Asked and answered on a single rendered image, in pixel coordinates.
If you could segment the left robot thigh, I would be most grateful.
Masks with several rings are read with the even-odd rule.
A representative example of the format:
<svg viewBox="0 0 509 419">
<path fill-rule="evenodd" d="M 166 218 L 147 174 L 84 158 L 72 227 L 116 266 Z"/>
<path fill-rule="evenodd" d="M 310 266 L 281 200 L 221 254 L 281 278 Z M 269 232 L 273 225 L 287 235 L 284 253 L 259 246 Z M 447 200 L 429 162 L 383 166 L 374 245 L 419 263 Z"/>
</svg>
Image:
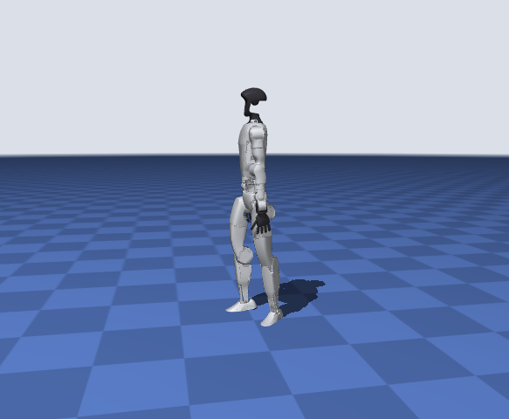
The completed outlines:
<svg viewBox="0 0 509 419">
<path fill-rule="evenodd" d="M 265 213 L 270 220 L 273 220 L 275 217 L 275 209 L 273 205 L 267 203 L 267 212 Z M 256 221 L 256 216 L 258 213 L 256 213 L 256 207 L 252 209 L 251 212 L 251 226 Z M 261 229 L 259 228 L 259 233 L 257 234 L 257 224 L 254 226 L 253 230 L 251 230 L 251 233 L 253 235 L 253 242 L 255 245 L 256 253 L 258 255 L 258 259 L 260 262 L 260 267 L 262 266 L 268 266 L 269 270 L 272 268 L 272 257 L 275 257 L 272 255 L 272 230 L 268 230 L 265 233 L 265 227 L 263 227 L 263 234 L 261 234 Z"/>
</svg>

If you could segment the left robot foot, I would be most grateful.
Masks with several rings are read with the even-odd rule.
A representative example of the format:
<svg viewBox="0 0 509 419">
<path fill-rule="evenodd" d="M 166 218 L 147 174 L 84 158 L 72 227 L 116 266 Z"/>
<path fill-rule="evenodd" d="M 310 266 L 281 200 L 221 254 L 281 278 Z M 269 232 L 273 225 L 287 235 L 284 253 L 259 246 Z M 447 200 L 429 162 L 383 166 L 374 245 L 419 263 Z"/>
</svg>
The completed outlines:
<svg viewBox="0 0 509 419">
<path fill-rule="evenodd" d="M 275 311 L 274 311 L 274 313 L 269 312 L 268 315 L 266 316 L 266 318 L 260 323 L 260 325 L 261 326 L 271 326 L 274 323 L 276 323 L 279 319 L 281 319 L 282 317 L 283 317 L 283 312 L 279 308 L 279 313 L 275 314 Z"/>
</svg>

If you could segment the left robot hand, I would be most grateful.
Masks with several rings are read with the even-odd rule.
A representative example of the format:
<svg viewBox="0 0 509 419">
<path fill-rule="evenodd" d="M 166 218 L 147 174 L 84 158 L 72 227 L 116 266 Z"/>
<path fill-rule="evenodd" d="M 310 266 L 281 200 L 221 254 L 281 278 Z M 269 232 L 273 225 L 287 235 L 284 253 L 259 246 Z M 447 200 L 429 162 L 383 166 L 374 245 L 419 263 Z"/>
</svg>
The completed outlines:
<svg viewBox="0 0 509 419">
<path fill-rule="evenodd" d="M 257 224 L 257 226 L 258 226 L 257 234 L 259 233 L 259 228 L 261 229 L 261 234 L 263 234 L 263 232 L 264 232 L 263 227 L 265 227 L 265 233 L 266 233 L 267 232 L 266 225 L 268 226 L 268 230 L 269 231 L 271 230 L 270 219 L 265 214 L 266 212 L 267 212 L 267 204 L 266 204 L 266 210 L 258 211 L 258 203 L 256 203 L 256 213 L 258 213 L 258 215 L 256 216 L 256 221 L 251 226 L 251 230 L 253 230 L 254 226 Z"/>
</svg>

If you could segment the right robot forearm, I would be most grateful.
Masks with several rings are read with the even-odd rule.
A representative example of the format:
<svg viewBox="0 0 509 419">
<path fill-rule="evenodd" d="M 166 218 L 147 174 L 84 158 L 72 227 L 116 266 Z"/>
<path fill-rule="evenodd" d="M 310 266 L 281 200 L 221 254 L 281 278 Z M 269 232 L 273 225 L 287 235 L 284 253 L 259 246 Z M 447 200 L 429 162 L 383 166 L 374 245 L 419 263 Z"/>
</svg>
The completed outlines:
<svg viewBox="0 0 509 419">
<path fill-rule="evenodd" d="M 241 188 L 242 190 L 246 190 L 245 188 L 245 180 L 250 180 L 250 177 L 242 177 L 242 184 L 241 184 Z"/>
</svg>

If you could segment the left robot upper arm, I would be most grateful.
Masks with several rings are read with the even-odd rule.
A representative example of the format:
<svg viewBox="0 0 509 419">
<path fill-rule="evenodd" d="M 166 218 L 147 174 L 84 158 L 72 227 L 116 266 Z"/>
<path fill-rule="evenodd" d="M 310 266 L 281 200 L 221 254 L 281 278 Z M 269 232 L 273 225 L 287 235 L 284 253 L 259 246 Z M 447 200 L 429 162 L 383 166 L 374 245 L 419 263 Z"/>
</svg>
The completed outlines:
<svg viewBox="0 0 509 419">
<path fill-rule="evenodd" d="M 252 164 L 249 168 L 249 172 L 252 176 L 254 174 L 254 168 L 257 165 L 262 165 L 265 169 L 265 130 L 263 127 L 254 126 L 250 127 L 249 130 L 249 139 L 251 141 L 252 156 L 255 160 L 255 163 Z"/>
</svg>

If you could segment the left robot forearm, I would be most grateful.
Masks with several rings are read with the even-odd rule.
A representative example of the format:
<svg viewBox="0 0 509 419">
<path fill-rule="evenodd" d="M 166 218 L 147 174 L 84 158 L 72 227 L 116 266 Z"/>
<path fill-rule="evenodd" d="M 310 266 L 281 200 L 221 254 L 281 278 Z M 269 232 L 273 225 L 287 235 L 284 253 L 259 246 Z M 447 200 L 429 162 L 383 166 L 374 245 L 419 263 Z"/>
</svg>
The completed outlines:
<svg viewBox="0 0 509 419">
<path fill-rule="evenodd" d="M 266 174 L 265 169 L 262 165 L 257 165 L 254 168 L 254 174 L 256 178 L 253 180 L 254 184 L 254 199 L 256 203 L 258 203 L 258 211 L 266 210 L 266 194 L 265 194 L 265 184 L 266 184 Z"/>
</svg>

